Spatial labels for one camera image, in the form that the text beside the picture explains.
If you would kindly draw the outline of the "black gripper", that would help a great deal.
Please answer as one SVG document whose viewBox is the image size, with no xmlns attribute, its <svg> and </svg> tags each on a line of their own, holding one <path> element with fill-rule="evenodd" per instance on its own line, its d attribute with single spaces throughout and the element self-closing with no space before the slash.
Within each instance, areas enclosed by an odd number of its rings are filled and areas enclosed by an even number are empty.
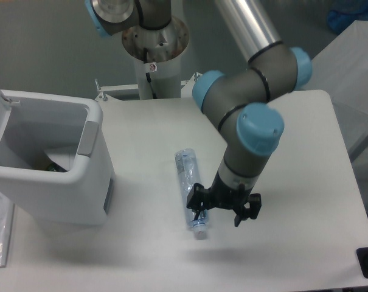
<svg viewBox="0 0 368 292">
<path fill-rule="evenodd" d="M 233 210 L 234 226 L 238 227 L 247 219 L 256 220 L 262 207 L 261 194 L 250 194 L 253 187 L 243 184 L 243 187 L 237 189 L 230 188 L 217 173 L 210 188 L 206 189 L 198 182 L 192 186 L 187 196 L 186 208 L 194 212 L 194 220 L 198 220 L 200 213 L 205 210 Z"/>
</svg>

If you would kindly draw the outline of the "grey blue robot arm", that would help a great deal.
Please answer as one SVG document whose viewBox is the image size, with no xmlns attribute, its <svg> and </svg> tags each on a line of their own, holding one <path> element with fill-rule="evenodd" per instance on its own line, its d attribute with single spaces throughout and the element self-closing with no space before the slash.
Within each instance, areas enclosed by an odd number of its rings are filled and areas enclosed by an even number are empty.
<svg viewBox="0 0 368 292">
<path fill-rule="evenodd" d="M 136 66 L 140 98 L 181 95 L 181 71 L 173 63 L 186 49 L 189 32 L 172 15 L 170 1 L 86 1 L 85 6 L 100 35 L 121 34 Z M 257 218 L 262 201 L 252 189 L 284 130 L 281 115 L 268 104 L 299 89 L 312 75 L 308 54 L 284 45 L 261 3 L 217 1 L 216 7 L 248 67 L 233 77 L 214 70 L 195 78 L 192 97 L 227 147 L 209 188 L 196 181 L 194 157 L 186 151 L 176 154 L 193 229 L 205 227 L 213 208 L 234 211 L 236 226 Z"/>
</svg>

